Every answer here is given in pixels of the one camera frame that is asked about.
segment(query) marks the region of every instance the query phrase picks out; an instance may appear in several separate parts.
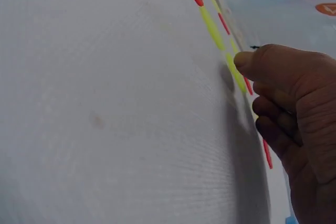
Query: orange shape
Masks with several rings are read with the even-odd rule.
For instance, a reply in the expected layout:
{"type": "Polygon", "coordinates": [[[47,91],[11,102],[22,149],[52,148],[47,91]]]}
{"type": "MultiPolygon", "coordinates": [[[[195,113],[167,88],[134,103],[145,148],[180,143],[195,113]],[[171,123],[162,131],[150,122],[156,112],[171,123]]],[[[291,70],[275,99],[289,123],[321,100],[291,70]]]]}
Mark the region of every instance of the orange shape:
{"type": "Polygon", "coordinates": [[[336,16],[336,3],[322,3],[315,6],[316,10],[328,16],[336,16]]]}

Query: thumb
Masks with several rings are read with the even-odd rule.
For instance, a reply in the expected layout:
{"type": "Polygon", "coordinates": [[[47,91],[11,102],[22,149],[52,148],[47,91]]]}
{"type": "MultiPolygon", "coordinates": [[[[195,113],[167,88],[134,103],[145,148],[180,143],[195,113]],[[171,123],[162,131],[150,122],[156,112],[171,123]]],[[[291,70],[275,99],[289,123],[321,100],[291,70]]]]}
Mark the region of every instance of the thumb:
{"type": "Polygon", "coordinates": [[[336,178],[336,61],[316,53],[266,45],[235,57],[242,75],[295,98],[308,159],[320,183],[336,178]]]}
{"type": "Polygon", "coordinates": [[[248,79],[269,84],[296,100],[333,83],[336,78],[336,62],[332,58],[280,45],[265,45],[255,52],[238,53],[234,63],[248,79]]]}

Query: fingertip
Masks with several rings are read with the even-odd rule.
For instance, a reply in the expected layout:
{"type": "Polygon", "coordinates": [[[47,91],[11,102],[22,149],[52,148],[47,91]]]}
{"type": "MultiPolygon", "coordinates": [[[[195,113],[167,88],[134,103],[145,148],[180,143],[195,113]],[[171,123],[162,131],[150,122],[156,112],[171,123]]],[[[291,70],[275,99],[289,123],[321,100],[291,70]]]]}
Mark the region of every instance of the fingertip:
{"type": "Polygon", "coordinates": [[[254,111],[254,113],[256,113],[257,115],[260,115],[260,111],[261,111],[261,98],[257,97],[253,103],[252,103],[252,110],[254,111]]]}
{"type": "Polygon", "coordinates": [[[252,52],[239,52],[236,54],[234,58],[234,64],[236,65],[236,68],[242,68],[249,64],[249,62],[252,60],[252,52]]]}

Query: yellow segment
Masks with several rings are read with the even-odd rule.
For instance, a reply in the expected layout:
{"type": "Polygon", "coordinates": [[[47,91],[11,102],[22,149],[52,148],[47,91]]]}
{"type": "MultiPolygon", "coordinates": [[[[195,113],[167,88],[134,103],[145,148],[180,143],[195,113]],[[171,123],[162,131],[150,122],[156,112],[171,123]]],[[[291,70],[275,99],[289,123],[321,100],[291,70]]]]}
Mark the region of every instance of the yellow segment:
{"type": "Polygon", "coordinates": [[[233,62],[233,57],[232,55],[227,52],[226,55],[225,55],[225,58],[226,58],[226,63],[227,63],[227,66],[231,72],[231,74],[233,75],[233,77],[235,78],[240,90],[245,93],[246,92],[246,86],[245,86],[245,82],[244,82],[244,78],[243,76],[238,72],[238,70],[236,69],[236,66],[233,62]]]}
{"type": "Polygon", "coordinates": [[[212,20],[210,13],[207,11],[207,9],[204,6],[199,7],[199,11],[201,12],[201,16],[206,24],[206,27],[208,28],[208,31],[216,43],[217,47],[224,51],[225,46],[223,43],[222,36],[217,28],[216,23],[212,20]]]}
{"type": "Polygon", "coordinates": [[[214,6],[215,6],[216,11],[217,11],[218,13],[222,14],[222,11],[221,11],[220,7],[218,6],[216,0],[211,0],[211,1],[212,1],[212,3],[213,3],[214,6]]]}
{"type": "Polygon", "coordinates": [[[238,50],[238,48],[237,48],[237,45],[236,45],[235,41],[231,38],[230,42],[231,42],[231,46],[232,46],[232,48],[233,48],[233,52],[234,52],[235,54],[239,53],[239,50],[238,50]]]}

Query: white surface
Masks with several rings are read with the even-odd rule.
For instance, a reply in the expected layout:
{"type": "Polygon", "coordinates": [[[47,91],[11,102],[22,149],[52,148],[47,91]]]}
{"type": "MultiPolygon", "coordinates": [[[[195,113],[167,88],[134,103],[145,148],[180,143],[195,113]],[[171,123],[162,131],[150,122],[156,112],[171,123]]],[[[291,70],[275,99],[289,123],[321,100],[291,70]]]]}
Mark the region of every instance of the white surface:
{"type": "Polygon", "coordinates": [[[269,223],[193,0],[0,0],[0,31],[1,223],[269,223]]]}

